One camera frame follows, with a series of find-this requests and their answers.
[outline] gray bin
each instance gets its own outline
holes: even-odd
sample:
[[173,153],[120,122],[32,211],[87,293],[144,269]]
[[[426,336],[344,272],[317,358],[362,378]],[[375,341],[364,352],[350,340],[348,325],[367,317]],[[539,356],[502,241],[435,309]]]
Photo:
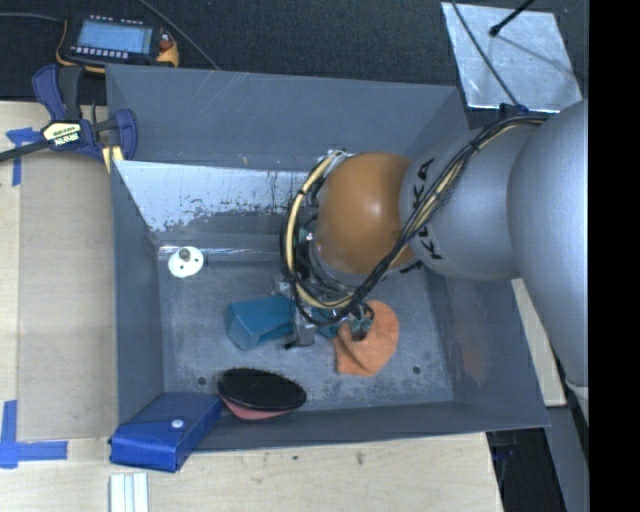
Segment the gray bin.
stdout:
[[[287,199],[329,149],[410,158],[467,130],[452,87],[110,66],[111,110],[137,116],[135,161],[112,171],[119,418],[168,391],[215,392],[233,366],[281,372],[307,403],[251,423],[224,414],[203,450],[249,449],[547,425],[509,282],[397,274],[372,294],[400,319],[391,361],[371,378],[334,370],[330,342],[240,350],[232,301],[265,297],[279,270]],[[194,245],[205,267],[174,278]]]

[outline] clamp handle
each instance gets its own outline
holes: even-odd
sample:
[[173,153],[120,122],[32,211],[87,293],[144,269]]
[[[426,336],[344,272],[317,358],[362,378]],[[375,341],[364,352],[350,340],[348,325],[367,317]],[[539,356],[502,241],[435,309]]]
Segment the clamp handle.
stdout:
[[81,119],[78,83],[83,73],[84,69],[80,66],[60,69],[57,64],[50,64],[33,75],[33,91],[38,102],[49,112],[52,121]]

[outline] black cable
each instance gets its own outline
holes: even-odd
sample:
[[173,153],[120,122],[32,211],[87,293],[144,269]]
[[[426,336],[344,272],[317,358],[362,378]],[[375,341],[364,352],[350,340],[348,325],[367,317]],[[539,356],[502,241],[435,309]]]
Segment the black cable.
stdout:
[[52,21],[54,23],[64,23],[64,20],[46,14],[31,14],[28,12],[0,12],[0,18],[33,18],[36,20]]
[[466,20],[463,18],[462,13],[460,12],[460,9],[458,9],[458,4],[456,3],[456,1],[455,0],[451,0],[451,5],[453,5],[453,8],[455,9],[456,14],[458,15],[458,18],[460,19],[460,23],[462,23],[462,26],[464,27],[465,31],[469,35],[469,38],[471,39],[471,42],[476,47],[476,50],[478,50],[478,53],[480,53],[480,56],[484,60],[485,64],[489,67],[489,70],[491,71],[493,76],[496,78],[496,80],[498,81],[500,86],[504,89],[504,92],[507,93],[507,96],[509,96],[509,98],[511,99],[511,101],[513,102],[514,105],[522,105],[520,102],[518,102],[518,100],[513,95],[511,90],[507,87],[507,84],[504,83],[504,80],[502,80],[502,78],[500,78],[500,75],[498,74],[498,72],[495,70],[495,68],[493,67],[493,65],[489,61],[489,57],[487,57],[487,55],[484,53],[482,48],[480,48],[480,44],[478,43],[478,41],[476,40],[475,36],[471,32],[471,29],[469,28],[469,25],[467,25]]
[[160,18],[167,25],[169,25],[173,30],[175,30],[178,34],[180,34],[183,39],[185,39],[200,55],[202,55],[204,57],[204,59],[209,64],[211,64],[211,67],[213,67],[213,69],[216,69],[218,71],[222,71],[220,69],[220,66],[218,66],[213,60],[211,60],[211,58],[204,52],[204,50],[202,48],[200,48],[187,34],[184,33],[183,30],[181,30],[178,26],[176,26],[176,24],[173,23],[169,18],[167,18],[164,14],[162,14],[160,11],[158,11],[158,9],[156,9],[155,7],[150,5],[145,0],[138,0],[138,2],[140,2],[142,5],[144,5],[147,9],[149,9],[151,12],[153,12],[158,18]]

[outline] lcd screen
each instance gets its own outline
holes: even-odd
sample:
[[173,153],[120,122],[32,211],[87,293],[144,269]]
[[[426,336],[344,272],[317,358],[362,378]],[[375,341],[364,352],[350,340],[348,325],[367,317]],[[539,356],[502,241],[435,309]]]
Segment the lcd screen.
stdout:
[[131,53],[149,53],[151,27],[84,21],[78,46]]

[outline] orange cloth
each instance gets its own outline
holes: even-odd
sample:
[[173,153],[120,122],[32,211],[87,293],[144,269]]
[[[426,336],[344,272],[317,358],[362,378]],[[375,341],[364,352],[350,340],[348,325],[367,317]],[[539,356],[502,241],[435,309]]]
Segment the orange cloth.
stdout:
[[400,333],[398,317],[384,302],[372,300],[368,304],[375,317],[363,340],[352,341],[348,323],[341,325],[338,336],[333,338],[338,373],[371,377],[387,364],[396,351]]

